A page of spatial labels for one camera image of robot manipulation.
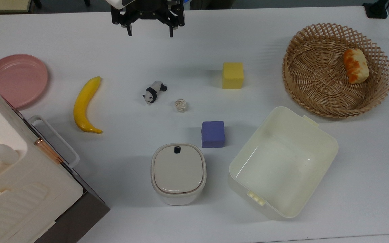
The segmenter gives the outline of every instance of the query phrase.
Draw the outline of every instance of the blue block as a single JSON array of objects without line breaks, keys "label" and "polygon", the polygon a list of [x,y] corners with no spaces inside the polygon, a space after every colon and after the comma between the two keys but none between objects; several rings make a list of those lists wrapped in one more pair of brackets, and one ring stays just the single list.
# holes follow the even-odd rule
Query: blue block
[{"label": "blue block", "polygon": [[202,123],[202,147],[224,147],[224,123],[222,121]]}]

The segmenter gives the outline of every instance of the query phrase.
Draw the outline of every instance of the yellow cube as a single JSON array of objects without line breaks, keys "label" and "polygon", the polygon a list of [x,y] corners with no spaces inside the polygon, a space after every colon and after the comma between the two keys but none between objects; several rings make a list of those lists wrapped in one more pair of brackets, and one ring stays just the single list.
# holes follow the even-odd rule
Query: yellow cube
[{"label": "yellow cube", "polygon": [[244,69],[242,62],[223,63],[222,88],[241,89],[244,81]]}]

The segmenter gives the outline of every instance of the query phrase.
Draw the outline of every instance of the foam block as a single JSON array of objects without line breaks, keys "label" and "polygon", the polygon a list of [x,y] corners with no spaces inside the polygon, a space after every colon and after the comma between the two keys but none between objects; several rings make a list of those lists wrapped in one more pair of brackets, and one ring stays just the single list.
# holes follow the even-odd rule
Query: foam block
[{"label": "foam block", "polygon": [[204,121],[202,123],[202,148],[224,147],[224,123]]},{"label": "foam block", "polygon": [[241,89],[244,82],[244,68],[241,62],[225,62],[222,71],[223,89]]}]

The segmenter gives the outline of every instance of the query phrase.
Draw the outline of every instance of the white container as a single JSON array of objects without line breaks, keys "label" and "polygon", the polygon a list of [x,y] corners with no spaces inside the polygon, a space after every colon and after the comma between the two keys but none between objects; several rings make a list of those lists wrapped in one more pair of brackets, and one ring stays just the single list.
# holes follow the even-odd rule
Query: white container
[{"label": "white container", "polygon": [[151,183],[170,205],[191,203],[204,189],[207,168],[202,152],[188,143],[160,147],[151,162]]},{"label": "white container", "polygon": [[317,126],[275,108],[230,164],[230,187],[271,219],[297,216],[338,152]]}]

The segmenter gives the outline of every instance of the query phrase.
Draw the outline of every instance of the panda figurine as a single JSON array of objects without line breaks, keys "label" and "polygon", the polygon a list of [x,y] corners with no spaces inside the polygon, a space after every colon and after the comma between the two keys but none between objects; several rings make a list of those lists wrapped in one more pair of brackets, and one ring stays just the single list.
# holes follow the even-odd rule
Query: panda figurine
[{"label": "panda figurine", "polygon": [[152,104],[157,99],[157,93],[159,91],[165,92],[167,90],[167,86],[163,84],[163,82],[155,81],[153,85],[151,85],[145,92],[144,99],[147,104]]}]

